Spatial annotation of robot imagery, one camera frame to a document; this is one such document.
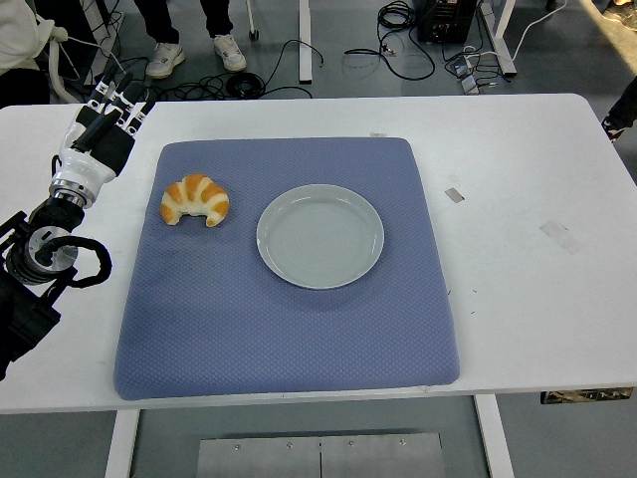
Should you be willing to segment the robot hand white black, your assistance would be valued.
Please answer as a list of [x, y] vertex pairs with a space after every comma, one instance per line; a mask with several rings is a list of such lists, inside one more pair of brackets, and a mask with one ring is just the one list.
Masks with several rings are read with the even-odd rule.
[[95, 198], [123, 171], [154, 105], [155, 97], [131, 73], [116, 80], [114, 69], [107, 69], [63, 139], [50, 193], [66, 189]]

